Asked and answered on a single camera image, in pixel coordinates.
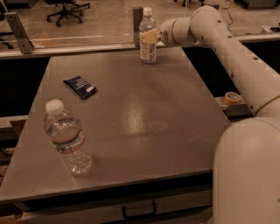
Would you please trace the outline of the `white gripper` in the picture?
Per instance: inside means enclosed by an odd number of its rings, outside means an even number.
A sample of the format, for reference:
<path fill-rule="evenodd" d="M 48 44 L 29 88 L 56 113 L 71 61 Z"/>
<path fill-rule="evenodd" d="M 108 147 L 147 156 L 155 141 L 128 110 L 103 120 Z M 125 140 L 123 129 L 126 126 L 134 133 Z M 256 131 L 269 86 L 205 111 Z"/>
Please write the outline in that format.
<path fill-rule="evenodd" d="M 145 44 L 156 44 L 157 42 L 161 41 L 166 46 L 171 46 L 174 44 L 173 37 L 172 37 L 172 27 L 175 22 L 175 19 L 169 19 L 164 21 L 160 25 L 159 29 L 151 29 L 149 31 L 140 32 L 139 33 L 139 40 Z"/>

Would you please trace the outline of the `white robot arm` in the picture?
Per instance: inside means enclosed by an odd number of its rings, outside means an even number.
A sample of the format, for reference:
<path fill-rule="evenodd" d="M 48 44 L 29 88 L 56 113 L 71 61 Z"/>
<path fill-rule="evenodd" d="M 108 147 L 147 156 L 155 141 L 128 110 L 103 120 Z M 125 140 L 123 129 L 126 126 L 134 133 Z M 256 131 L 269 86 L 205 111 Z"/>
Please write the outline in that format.
<path fill-rule="evenodd" d="M 212 49 L 236 87 L 223 101 L 245 102 L 252 113 L 227 128 L 217 144 L 213 224 L 280 224 L 280 74 L 237 40 L 212 6 L 138 37 L 145 44 Z"/>

